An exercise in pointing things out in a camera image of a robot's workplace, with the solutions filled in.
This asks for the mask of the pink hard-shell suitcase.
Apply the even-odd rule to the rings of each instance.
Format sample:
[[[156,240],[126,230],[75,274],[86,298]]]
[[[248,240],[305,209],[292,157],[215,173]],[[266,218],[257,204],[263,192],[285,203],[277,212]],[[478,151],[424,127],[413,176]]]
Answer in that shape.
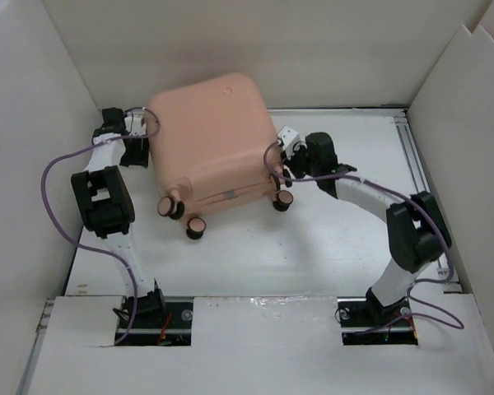
[[[267,197],[277,211],[294,201],[282,187],[285,173],[277,131],[260,90],[232,72],[155,95],[147,127],[160,194],[157,212],[180,221],[193,240],[203,237],[206,216]]]

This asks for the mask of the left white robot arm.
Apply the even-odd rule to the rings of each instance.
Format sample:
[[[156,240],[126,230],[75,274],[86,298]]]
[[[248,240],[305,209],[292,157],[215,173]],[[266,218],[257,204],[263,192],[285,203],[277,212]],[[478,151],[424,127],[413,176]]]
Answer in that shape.
[[[71,176],[83,225],[108,249],[126,290],[114,312],[127,325],[155,327],[168,317],[156,280],[146,274],[137,252],[132,225],[135,210],[119,167],[148,167],[149,141],[145,117],[153,133],[160,130],[157,116],[147,108],[101,110],[103,122],[92,136],[92,153],[85,169]]]

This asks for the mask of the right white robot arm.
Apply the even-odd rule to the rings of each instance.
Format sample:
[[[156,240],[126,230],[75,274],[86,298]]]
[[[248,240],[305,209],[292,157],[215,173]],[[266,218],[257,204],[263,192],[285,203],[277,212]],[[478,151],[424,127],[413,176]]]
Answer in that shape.
[[[411,289],[425,280],[421,274],[448,255],[450,233],[434,196],[422,191],[405,196],[362,177],[356,167],[338,160],[326,132],[300,137],[284,127],[266,152],[280,152],[282,169],[267,164],[271,175],[292,186],[314,182],[339,201],[369,212],[386,224],[390,260],[380,278],[366,292],[364,314],[374,325],[386,324],[401,309]]]

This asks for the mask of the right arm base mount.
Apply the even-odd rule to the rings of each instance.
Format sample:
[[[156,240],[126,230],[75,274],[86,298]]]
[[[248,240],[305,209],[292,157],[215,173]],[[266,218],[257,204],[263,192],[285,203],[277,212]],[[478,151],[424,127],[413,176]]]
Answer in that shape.
[[[375,316],[365,297],[337,298],[334,317],[344,346],[417,346],[417,331],[406,299]]]

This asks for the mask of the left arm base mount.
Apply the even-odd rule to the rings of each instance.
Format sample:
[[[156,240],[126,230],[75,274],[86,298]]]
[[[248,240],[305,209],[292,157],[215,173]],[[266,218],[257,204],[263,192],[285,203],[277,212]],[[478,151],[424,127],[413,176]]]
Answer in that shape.
[[[120,341],[128,327],[129,313],[114,309],[117,328],[116,346],[190,346],[192,340],[193,298],[167,297],[163,318],[137,316],[129,334]]]

